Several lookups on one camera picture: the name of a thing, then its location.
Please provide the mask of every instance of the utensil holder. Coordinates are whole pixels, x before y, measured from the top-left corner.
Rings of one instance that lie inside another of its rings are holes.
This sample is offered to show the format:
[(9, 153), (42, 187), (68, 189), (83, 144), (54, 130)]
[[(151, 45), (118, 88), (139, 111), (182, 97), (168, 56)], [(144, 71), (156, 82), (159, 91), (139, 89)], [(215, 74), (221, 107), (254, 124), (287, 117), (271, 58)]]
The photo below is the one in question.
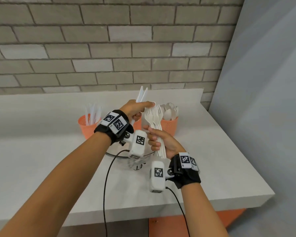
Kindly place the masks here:
[(174, 136), (176, 132), (176, 127), (178, 125), (178, 117), (173, 121), (161, 121), (161, 128), (163, 131), (168, 132), (170, 135)]
[(93, 125), (86, 125), (86, 116), (83, 115), (78, 119), (78, 124), (81, 128), (81, 131), (83, 133), (83, 135), (85, 136), (85, 139), (87, 140), (88, 138), (91, 137), (91, 135), (94, 134), (94, 129), (97, 127), (98, 123), (101, 121), (100, 120), (93, 124)]
[(134, 128), (134, 131), (141, 130), (141, 118), (134, 123), (133, 128)]

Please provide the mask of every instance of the white wall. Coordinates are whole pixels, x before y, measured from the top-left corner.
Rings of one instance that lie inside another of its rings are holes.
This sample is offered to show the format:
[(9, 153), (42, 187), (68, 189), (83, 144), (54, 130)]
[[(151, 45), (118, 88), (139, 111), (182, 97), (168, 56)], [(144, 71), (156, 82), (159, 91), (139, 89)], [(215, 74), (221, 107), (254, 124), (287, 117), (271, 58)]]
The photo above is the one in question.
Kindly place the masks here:
[(296, 0), (245, 0), (209, 109), (276, 196), (230, 236), (296, 236)]

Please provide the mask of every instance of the hand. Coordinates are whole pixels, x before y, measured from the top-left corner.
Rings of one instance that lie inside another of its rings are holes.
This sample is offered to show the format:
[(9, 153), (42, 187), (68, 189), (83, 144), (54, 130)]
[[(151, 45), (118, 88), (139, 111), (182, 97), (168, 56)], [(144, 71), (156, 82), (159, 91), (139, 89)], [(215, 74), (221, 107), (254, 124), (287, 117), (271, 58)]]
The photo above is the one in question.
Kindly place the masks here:
[(128, 120), (131, 122), (132, 119), (138, 121), (141, 117), (141, 112), (144, 112), (145, 108), (151, 108), (154, 106), (155, 103), (150, 101), (136, 102), (136, 100), (129, 100), (120, 108), (120, 110), (128, 116)]
[(181, 144), (169, 133), (153, 129), (148, 125), (144, 125), (143, 128), (150, 132), (148, 133), (148, 144), (151, 145), (152, 151), (158, 151), (160, 149), (161, 143), (157, 141), (157, 137), (161, 137), (166, 146), (166, 155), (168, 159), (172, 159), (179, 152), (186, 152), (183, 146), (181, 146)]

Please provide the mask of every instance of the forearm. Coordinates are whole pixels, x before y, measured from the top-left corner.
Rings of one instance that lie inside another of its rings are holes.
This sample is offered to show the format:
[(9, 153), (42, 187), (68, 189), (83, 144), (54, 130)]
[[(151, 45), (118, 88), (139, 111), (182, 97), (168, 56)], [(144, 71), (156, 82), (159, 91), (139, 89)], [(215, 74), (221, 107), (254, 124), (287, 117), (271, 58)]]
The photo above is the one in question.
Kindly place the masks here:
[(199, 183), (185, 185), (181, 191), (191, 237), (228, 237)]
[(0, 236), (57, 236), (110, 144), (106, 134), (97, 132), (71, 152), (5, 225)]

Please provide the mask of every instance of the wrist strap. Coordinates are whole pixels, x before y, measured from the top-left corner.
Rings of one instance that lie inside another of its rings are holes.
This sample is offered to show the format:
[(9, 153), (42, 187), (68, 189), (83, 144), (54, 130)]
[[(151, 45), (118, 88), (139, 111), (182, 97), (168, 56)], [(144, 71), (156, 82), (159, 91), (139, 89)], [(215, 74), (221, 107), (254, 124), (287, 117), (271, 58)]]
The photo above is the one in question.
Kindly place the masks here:
[(173, 169), (174, 177), (168, 180), (173, 181), (178, 189), (187, 184), (201, 183), (197, 163), (187, 152), (175, 155), (170, 161), (169, 168)]
[(122, 141), (125, 132), (134, 133), (134, 128), (129, 124), (127, 115), (121, 110), (114, 110), (107, 114), (95, 128), (94, 132), (103, 132), (111, 138), (111, 145)]

